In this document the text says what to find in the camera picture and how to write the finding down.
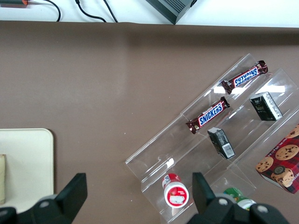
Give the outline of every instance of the cookie image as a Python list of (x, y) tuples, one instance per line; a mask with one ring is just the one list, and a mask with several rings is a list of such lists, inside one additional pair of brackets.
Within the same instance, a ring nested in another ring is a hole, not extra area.
[(287, 139), (297, 137), (299, 135), (299, 125), (297, 125), (287, 136)]
[(280, 148), (275, 153), (275, 158), (278, 160), (289, 160), (299, 152), (299, 147), (296, 145), (287, 145)]
[(263, 158), (257, 165), (256, 165), (256, 170), (258, 172), (263, 172), (266, 171), (267, 169), (269, 169), (272, 164), (273, 164), (273, 158), (271, 157), (265, 157)]
[(280, 185), (288, 188), (293, 183), (294, 173), (291, 169), (286, 168), (285, 171), (282, 174), (275, 174), (273, 173), (271, 175), (271, 178), (279, 183)]

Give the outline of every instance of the cookie box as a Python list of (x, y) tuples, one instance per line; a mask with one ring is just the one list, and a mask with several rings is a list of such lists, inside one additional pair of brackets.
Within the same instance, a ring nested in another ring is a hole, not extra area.
[(256, 165), (267, 181), (295, 194), (299, 190), (299, 125)]

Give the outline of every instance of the snickers bar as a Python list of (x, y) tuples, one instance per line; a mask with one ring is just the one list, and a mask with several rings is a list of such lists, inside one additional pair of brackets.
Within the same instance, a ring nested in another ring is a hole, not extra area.
[(236, 77), (222, 81), (221, 84), (228, 94), (231, 94), (233, 89), (248, 80), (268, 72), (268, 66), (264, 61), (258, 61), (251, 69), (237, 75)]
[(218, 102), (211, 105), (209, 109), (199, 115), (197, 118), (187, 122), (187, 126), (190, 131), (195, 134), (199, 129), (201, 129), (207, 122), (214, 119), (218, 114), (224, 111), (226, 108), (230, 107), (225, 97), (221, 97)]

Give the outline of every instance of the white tray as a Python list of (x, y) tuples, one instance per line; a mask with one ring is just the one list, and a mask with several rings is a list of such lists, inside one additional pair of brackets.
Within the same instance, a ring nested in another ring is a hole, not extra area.
[(6, 202), (17, 212), (54, 193), (53, 135), (47, 129), (0, 129), (0, 154), (6, 154)]

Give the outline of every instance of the black package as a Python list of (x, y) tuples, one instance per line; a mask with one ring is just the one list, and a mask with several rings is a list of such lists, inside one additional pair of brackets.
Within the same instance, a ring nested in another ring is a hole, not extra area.
[(282, 118), (282, 113), (268, 92), (250, 97), (250, 102), (261, 120), (271, 121)]
[(209, 134), (209, 137), (217, 152), (224, 158), (230, 159), (235, 155), (235, 152), (222, 129), (213, 127), (209, 129), (207, 133)]

